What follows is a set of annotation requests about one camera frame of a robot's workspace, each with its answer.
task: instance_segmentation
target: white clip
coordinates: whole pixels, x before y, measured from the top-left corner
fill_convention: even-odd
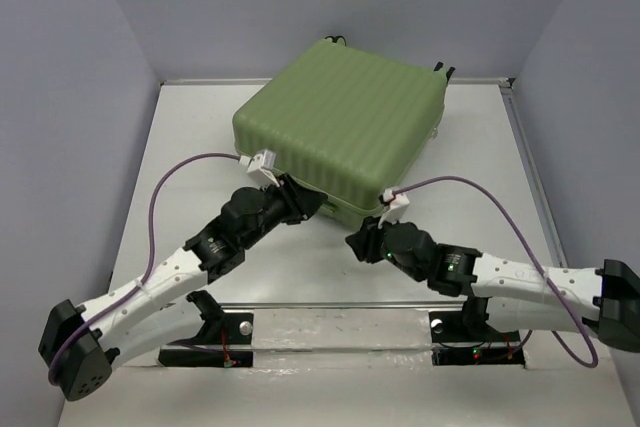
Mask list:
[[[273,184],[278,185],[278,180],[271,172],[276,163],[276,154],[264,149],[256,153],[251,159],[246,156],[240,158],[240,165],[247,167],[247,175],[260,187]]]
[[[154,305],[156,310],[162,310],[162,307],[164,306],[158,304],[158,301],[156,300],[156,298],[153,295],[151,295],[151,292],[149,292],[149,290],[144,286],[144,284],[140,282],[140,279],[135,279],[134,282],[136,284],[136,287],[138,287],[138,290],[140,290],[140,292],[142,292],[144,295],[147,296],[147,298],[151,301],[151,303]]]
[[[387,207],[380,216],[378,228],[382,228],[385,222],[390,224],[398,222],[409,208],[409,197],[406,194],[394,194],[393,188],[384,191],[382,201]]]

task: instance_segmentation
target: red wire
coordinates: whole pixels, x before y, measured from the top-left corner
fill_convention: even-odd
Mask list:
[[[222,338],[222,354],[224,360],[230,360],[229,351],[227,350],[227,331],[224,328],[220,331],[220,337]]]
[[[511,358],[513,357],[513,351],[511,350],[511,344],[509,343],[509,336],[507,334],[502,334],[502,338],[507,343],[507,352],[509,354],[507,358],[511,360]]]

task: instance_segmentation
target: gray wall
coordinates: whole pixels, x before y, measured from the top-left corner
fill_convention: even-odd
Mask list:
[[[46,427],[46,315],[106,288],[158,85],[115,0],[0,12],[0,423]]]
[[[163,79],[274,74],[330,33],[459,76],[515,76],[559,0],[118,0]]]
[[[638,0],[563,0],[516,81],[568,260],[640,273]],[[640,362],[617,355],[640,419]]]

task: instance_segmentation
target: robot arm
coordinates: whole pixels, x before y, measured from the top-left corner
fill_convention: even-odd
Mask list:
[[[272,161],[266,154],[247,164],[249,175],[268,186],[236,190],[218,217],[146,279],[139,277],[79,306],[65,300],[51,310],[38,350],[67,400],[86,397],[115,368],[155,347],[219,333],[224,312],[210,294],[197,289],[244,262],[245,251],[276,226],[315,215],[326,195],[303,188],[287,174],[275,177],[265,168]]]
[[[640,279],[624,263],[606,260],[601,269],[547,267],[543,277],[529,264],[437,244],[414,224],[398,221],[397,212],[408,202],[400,198],[394,208],[395,200],[381,218],[365,219],[347,244],[361,262],[386,260],[442,295],[466,297],[461,322],[474,337],[496,331],[577,331],[548,276],[590,335],[609,347],[640,352]]]

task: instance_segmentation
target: green plastic case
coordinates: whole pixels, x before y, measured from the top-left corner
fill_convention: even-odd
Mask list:
[[[236,150],[272,150],[277,172],[329,196],[321,213],[357,229],[434,136],[445,70],[318,41],[236,112]]]

